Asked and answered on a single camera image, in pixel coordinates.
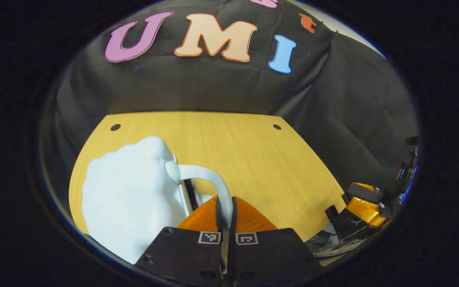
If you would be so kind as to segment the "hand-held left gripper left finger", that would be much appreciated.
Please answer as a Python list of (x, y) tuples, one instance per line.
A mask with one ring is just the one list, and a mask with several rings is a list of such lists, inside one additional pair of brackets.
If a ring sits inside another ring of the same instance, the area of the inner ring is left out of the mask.
[(164, 227), (135, 266), (181, 287), (220, 287), (223, 242), (221, 207), (213, 197), (177, 227)]

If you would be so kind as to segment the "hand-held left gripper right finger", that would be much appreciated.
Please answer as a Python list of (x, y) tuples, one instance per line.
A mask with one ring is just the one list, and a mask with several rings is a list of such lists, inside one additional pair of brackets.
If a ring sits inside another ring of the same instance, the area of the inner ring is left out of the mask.
[(279, 229), (255, 207), (232, 198), (227, 287), (306, 287), (322, 265), (292, 228)]

